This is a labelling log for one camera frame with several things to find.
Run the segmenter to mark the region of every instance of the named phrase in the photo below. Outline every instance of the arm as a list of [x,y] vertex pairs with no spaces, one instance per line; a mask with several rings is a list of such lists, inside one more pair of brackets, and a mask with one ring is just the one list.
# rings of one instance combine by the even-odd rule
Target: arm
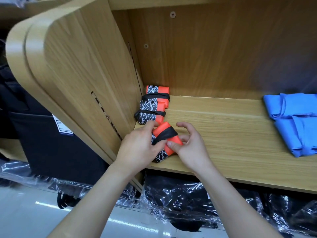
[[183,146],[168,141],[184,164],[193,170],[206,188],[230,238],[282,237],[236,191],[209,158],[204,141],[192,124],[179,122],[189,135],[180,135]]
[[49,238],[99,238],[109,215],[128,182],[147,167],[164,148],[162,140],[151,145],[152,129],[149,121],[142,128],[126,135],[116,161],[109,166],[88,194],[50,233]]

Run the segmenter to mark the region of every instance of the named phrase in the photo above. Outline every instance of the white tile floor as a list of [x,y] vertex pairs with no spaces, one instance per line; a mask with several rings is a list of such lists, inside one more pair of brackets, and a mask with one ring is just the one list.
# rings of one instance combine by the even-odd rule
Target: white tile floor
[[[45,238],[71,211],[71,208],[59,209],[56,198],[56,193],[20,185],[13,188],[0,187],[0,237]],[[136,209],[114,207],[101,237],[227,238],[228,236],[225,231],[209,228],[201,228],[200,232],[195,233],[183,232]]]

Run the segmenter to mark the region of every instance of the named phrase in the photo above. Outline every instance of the person's right hand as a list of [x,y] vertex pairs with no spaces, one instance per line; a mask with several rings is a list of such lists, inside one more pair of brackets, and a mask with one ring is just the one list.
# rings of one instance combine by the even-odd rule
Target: person's right hand
[[178,122],[176,125],[186,128],[189,135],[179,135],[179,138],[183,141],[183,146],[172,141],[168,141],[167,146],[175,151],[182,162],[195,173],[206,166],[213,165],[204,140],[194,126],[187,122]]

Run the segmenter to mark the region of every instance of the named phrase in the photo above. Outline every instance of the white tag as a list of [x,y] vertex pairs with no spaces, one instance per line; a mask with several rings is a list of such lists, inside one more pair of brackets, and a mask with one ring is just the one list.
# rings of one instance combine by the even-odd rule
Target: white tag
[[53,118],[55,120],[55,123],[57,125],[58,131],[60,133],[64,133],[64,134],[69,134],[69,135],[73,135],[74,133],[67,128],[67,126],[65,124],[63,124],[56,116],[53,115]]

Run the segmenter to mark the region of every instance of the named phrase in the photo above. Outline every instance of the folded blue cloth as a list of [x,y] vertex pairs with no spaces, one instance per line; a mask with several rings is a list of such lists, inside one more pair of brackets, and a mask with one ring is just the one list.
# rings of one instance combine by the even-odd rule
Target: folded blue cloth
[[274,120],[317,116],[317,94],[265,95],[263,100]]
[[317,117],[279,119],[275,122],[295,157],[317,154]]

